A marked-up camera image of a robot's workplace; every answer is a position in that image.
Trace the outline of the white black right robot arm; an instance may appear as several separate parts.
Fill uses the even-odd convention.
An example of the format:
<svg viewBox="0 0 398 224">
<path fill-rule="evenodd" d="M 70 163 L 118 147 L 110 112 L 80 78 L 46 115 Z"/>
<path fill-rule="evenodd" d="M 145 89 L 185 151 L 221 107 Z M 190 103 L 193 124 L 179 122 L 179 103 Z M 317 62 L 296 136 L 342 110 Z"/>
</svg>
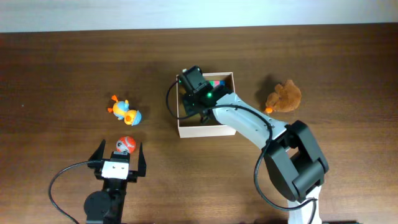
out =
<svg viewBox="0 0 398 224">
<path fill-rule="evenodd" d="M 211 84 L 201 68 L 193 66 L 177 75 L 174 86 L 182 87 L 180 102 L 186 118 L 200 116 L 233 128 L 256 145 L 261 153 L 254 167 L 254 185 L 270 206 L 288 212 L 289 223 L 321 223 L 319 196 L 329 165 L 310 128 L 297 120 L 292 124 L 271 118 L 249 106 L 232 86 Z M 288 201 L 277 205 L 259 186 L 259 168 L 265 164 L 276 190 Z"/>
</svg>

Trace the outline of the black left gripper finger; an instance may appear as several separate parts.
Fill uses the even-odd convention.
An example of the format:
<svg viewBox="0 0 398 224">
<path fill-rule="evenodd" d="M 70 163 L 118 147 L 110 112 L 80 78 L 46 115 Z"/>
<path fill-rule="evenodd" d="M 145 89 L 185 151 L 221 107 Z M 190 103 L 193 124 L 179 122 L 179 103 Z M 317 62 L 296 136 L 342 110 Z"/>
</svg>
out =
<svg viewBox="0 0 398 224">
<path fill-rule="evenodd" d="M 146 169 L 147 169 L 147 164 L 146 164 L 146 159 L 145 159 L 144 152 L 143 152 L 143 143 L 140 143 L 139 158 L 138 158 L 138 165 L 137 165 L 137 175 L 139 177 L 145 177 Z"/>
<path fill-rule="evenodd" d="M 103 139 L 98 146 L 97 150 L 90 156 L 89 161 L 101 161 L 103 159 L 106 140 Z"/>
</svg>

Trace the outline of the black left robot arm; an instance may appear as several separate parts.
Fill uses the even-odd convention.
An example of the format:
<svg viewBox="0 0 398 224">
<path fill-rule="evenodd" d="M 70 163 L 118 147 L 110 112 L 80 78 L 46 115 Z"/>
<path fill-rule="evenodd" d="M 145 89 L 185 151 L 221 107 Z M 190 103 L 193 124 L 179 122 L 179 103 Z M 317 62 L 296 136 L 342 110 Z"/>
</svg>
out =
<svg viewBox="0 0 398 224">
<path fill-rule="evenodd" d="M 138 170 L 131 170 L 131 154 L 114 151 L 109 159 L 105 159 L 105 144 L 106 141 L 102 141 L 88 160 L 88 167 L 94 170 L 96 179 L 103 181 L 102 189 L 87 196 L 84 203 L 89 224 L 121 223 L 128 183 L 136 183 L 139 177 L 146 175 L 142 146 L 139 146 Z"/>
</svg>

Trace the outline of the brown plush chicken toy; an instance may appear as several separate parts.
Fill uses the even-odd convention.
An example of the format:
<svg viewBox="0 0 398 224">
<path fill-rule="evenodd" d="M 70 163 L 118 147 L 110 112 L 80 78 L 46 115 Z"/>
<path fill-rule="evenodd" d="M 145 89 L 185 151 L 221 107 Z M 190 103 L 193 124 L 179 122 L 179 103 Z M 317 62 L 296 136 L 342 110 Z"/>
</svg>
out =
<svg viewBox="0 0 398 224">
<path fill-rule="evenodd" d="M 286 80 L 283 84 L 277 84 L 268 95 L 264 112 L 291 112 L 299 107 L 301 99 L 302 93 L 293 80 Z"/>
</svg>

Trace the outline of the colourful puzzle cube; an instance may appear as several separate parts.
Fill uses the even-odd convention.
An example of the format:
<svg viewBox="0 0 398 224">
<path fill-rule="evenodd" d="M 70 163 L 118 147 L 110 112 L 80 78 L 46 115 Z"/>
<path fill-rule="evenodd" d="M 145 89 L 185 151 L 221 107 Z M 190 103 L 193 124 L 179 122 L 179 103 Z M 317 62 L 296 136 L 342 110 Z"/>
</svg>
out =
<svg viewBox="0 0 398 224">
<path fill-rule="evenodd" d="M 212 87 L 217 87 L 217 86 L 223 86 L 225 85 L 225 81 L 224 80 L 210 80 L 209 83 L 211 84 Z"/>
</svg>

